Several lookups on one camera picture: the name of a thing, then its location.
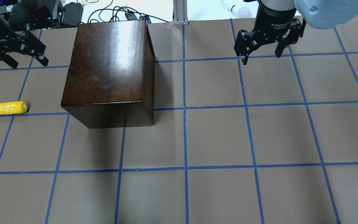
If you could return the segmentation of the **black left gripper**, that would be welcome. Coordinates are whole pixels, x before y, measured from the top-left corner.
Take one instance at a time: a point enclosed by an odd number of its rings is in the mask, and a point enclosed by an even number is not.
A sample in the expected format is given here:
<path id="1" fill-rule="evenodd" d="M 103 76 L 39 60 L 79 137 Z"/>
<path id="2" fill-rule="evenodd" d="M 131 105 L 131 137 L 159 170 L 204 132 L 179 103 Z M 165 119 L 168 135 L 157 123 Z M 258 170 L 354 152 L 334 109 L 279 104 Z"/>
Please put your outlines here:
<path id="1" fill-rule="evenodd" d="M 0 15 L 0 47 L 7 52 L 18 52 L 35 58 L 42 66 L 46 67 L 49 63 L 45 56 L 46 45 L 43 44 L 34 34 L 26 30 L 21 34 L 16 34 L 10 28 L 8 22 Z M 0 50 L 0 61 L 7 64 L 10 68 L 16 69 L 18 62 Z"/>

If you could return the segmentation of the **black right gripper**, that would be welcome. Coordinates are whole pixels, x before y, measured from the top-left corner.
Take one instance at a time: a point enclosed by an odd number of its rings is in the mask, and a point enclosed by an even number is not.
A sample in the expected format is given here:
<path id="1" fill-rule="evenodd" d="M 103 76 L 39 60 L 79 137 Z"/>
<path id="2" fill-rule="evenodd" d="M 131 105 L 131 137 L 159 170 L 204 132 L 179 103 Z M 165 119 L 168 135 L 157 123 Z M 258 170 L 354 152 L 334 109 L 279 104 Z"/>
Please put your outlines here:
<path id="1" fill-rule="evenodd" d="M 295 13 L 293 3 L 259 3 L 253 31 L 239 30 L 233 47 L 243 65 L 247 65 L 250 54 L 260 47 L 261 39 L 276 39 L 277 58 L 282 56 L 284 49 L 290 44 L 296 44 L 304 35 L 307 21 L 303 19 L 300 22 L 294 18 Z"/>

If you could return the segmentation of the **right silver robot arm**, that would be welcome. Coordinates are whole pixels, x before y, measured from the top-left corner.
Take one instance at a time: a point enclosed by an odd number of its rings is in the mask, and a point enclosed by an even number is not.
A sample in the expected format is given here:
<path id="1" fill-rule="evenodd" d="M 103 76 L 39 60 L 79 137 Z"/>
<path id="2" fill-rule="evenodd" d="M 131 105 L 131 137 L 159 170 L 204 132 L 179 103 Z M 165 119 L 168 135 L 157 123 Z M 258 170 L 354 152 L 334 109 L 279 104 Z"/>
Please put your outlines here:
<path id="1" fill-rule="evenodd" d="M 253 30 L 240 30 L 234 51 L 247 64 L 249 55 L 266 44 L 277 43 L 275 56 L 303 37 L 306 25 L 332 29 L 358 15 L 358 0 L 259 0 Z"/>

